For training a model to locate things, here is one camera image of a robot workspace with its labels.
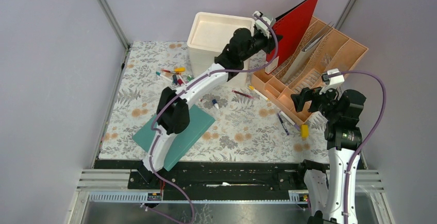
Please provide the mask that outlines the red folder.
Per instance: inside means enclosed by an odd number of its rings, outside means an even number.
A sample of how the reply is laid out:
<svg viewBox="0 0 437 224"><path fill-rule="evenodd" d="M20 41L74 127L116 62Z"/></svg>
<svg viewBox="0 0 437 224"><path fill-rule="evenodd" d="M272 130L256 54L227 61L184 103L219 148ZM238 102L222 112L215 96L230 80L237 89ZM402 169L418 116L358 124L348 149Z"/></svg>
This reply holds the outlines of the red folder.
<svg viewBox="0 0 437 224"><path fill-rule="evenodd" d="M280 15L273 26L278 38L278 53L266 55L266 62L269 62L264 70L270 74L281 66L296 51L305 32L307 31L318 0L304 0L291 10Z"/></svg>

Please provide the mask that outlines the teal folder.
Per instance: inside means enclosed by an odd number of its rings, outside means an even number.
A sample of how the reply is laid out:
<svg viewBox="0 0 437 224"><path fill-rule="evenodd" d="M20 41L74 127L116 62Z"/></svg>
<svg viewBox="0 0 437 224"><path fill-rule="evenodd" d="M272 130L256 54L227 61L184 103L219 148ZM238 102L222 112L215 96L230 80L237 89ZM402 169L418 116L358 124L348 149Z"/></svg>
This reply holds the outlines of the teal folder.
<svg viewBox="0 0 437 224"><path fill-rule="evenodd" d="M175 137L167 154L164 156L163 163L153 165L155 171L159 171L162 168L165 168L167 171L171 170L215 122L214 117L203 111L197 105L192 106L189 114L190 123L188 127ZM156 115L153 115L152 118L132 136L132 139L146 152L149 151L155 140L156 132L151 129L152 122L155 118Z"/></svg>

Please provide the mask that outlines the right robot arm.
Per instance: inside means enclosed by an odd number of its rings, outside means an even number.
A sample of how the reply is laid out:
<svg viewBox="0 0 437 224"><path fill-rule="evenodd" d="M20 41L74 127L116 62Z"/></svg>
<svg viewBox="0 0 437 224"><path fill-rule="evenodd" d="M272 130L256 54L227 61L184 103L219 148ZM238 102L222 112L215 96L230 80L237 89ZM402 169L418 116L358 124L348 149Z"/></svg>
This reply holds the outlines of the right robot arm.
<svg viewBox="0 0 437 224"><path fill-rule="evenodd" d="M356 90L339 95L336 89L323 92L321 87L303 88L292 94L295 110L303 110L310 102L309 112L319 111L327 119L325 140L329 167L303 160L296 174L296 184L308 189L311 216L308 223L357 223L356 175L363 142L357 124L366 98Z"/></svg>

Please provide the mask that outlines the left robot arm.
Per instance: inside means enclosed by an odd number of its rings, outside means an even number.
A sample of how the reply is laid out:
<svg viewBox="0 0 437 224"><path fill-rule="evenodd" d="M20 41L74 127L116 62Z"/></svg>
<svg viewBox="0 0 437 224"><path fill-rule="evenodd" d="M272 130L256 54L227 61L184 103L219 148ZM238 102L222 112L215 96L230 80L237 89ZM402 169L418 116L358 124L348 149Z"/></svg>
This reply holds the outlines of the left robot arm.
<svg viewBox="0 0 437 224"><path fill-rule="evenodd" d="M272 28L256 28L253 32L247 28L239 28L205 72L184 86L176 89L166 87L162 90L157 116L150 125L150 130L154 133L153 140L143 164L138 168L140 182L145 187L154 188L159 184L158 171L163 168L174 139L188 128L191 121L190 109L195 101L216 86L244 73L244 61L259 51L278 54L279 41L282 39L283 36L275 34Z"/></svg>

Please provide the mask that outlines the white three-drawer organizer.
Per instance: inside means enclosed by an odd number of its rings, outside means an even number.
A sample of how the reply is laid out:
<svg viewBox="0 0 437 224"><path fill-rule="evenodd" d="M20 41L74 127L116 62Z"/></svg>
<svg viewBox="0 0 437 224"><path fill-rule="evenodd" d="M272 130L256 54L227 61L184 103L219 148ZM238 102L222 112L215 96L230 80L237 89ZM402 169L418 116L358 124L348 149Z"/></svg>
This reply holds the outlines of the white three-drawer organizer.
<svg viewBox="0 0 437 224"><path fill-rule="evenodd" d="M253 33L254 24L254 19L242 16L197 13L187 40L193 76L200 76L214 63L237 29Z"/></svg>

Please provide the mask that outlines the beige folder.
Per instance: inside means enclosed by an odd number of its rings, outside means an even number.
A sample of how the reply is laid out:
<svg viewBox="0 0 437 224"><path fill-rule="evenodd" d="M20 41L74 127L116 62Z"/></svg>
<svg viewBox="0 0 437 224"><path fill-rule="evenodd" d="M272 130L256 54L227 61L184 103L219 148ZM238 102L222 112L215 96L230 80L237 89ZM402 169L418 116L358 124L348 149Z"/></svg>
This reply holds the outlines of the beige folder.
<svg viewBox="0 0 437 224"><path fill-rule="evenodd" d="M332 23L322 24L321 22L315 22L307 29L301 43L298 45L295 55L292 57L291 65L287 68L287 71L281 79L283 83L291 81L295 75L304 68L304 65L318 47L319 43L331 30Z"/></svg>

